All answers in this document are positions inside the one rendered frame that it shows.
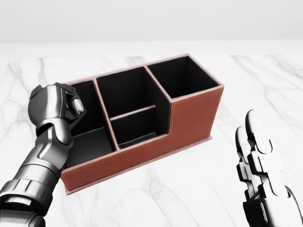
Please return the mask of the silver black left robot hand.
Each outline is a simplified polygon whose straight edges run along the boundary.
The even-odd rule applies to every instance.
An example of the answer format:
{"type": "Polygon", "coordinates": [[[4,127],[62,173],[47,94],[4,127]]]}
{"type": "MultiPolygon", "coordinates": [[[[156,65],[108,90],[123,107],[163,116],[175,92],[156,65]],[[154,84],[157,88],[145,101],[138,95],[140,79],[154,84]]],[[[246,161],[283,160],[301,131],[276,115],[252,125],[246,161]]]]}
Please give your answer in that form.
{"type": "Polygon", "coordinates": [[[37,128],[62,119],[72,129],[86,113],[76,89],[66,84],[39,85],[30,95],[28,114],[37,128]]]}

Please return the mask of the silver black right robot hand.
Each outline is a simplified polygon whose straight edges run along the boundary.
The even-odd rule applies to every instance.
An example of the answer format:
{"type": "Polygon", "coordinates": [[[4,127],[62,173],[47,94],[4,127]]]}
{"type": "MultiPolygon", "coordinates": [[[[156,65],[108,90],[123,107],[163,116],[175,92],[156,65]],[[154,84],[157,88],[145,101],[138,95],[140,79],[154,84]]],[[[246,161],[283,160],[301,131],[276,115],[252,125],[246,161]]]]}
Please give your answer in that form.
{"type": "Polygon", "coordinates": [[[303,227],[303,214],[291,191],[281,180],[283,166],[254,110],[245,127],[235,133],[240,157],[237,171],[246,183],[244,212],[250,227],[303,227]]]}

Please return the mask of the red-brown desk caddy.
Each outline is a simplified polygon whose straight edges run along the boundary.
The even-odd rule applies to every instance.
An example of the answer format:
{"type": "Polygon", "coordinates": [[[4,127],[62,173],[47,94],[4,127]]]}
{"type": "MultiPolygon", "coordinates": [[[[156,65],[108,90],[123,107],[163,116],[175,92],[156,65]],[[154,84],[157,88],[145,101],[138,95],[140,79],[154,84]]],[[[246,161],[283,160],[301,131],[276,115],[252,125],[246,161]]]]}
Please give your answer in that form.
{"type": "Polygon", "coordinates": [[[72,129],[67,194],[210,140],[224,89],[190,54],[70,85],[87,113],[72,129]]]}

